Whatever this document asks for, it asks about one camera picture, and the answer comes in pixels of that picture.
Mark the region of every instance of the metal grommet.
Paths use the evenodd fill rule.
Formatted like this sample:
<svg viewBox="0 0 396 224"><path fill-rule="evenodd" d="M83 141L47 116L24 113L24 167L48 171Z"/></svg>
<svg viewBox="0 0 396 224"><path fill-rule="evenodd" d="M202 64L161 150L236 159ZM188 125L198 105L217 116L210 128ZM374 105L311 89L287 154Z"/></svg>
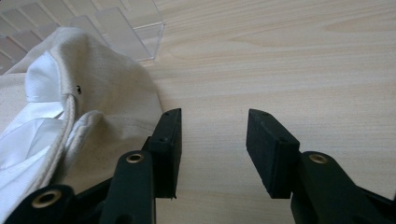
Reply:
<svg viewBox="0 0 396 224"><path fill-rule="evenodd" d="M128 161L129 163L138 163L141 162L143 159L145 159L145 157L142 154L135 153L127 157L126 161Z"/></svg>
<svg viewBox="0 0 396 224"><path fill-rule="evenodd" d="M328 162L326 157L319 155L319 154L311 154L311 155L309 155L309 159L311 161L314 161L314 162L320 163L320 164L325 164Z"/></svg>
<svg viewBox="0 0 396 224"><path fill-rule="evenodd" d="M62 192L58 189L50 189L32 201L33 208L44 208L56 203L62 197Z"/></svg>

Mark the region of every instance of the wooden table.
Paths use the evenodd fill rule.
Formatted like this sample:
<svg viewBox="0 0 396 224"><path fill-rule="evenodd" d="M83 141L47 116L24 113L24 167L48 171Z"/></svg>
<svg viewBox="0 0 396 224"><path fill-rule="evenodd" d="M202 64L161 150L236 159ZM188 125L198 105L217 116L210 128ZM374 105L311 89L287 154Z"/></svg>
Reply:
<svg viewBox="0 0 396 224"><path fill-rule="evenodd" d="M396 2L157 0L165 30L143 63L164 110L181 107L177 199L165 223L293 223L246 151L248 110L273 114L301 151L359 186L396 190Z"/></svg>

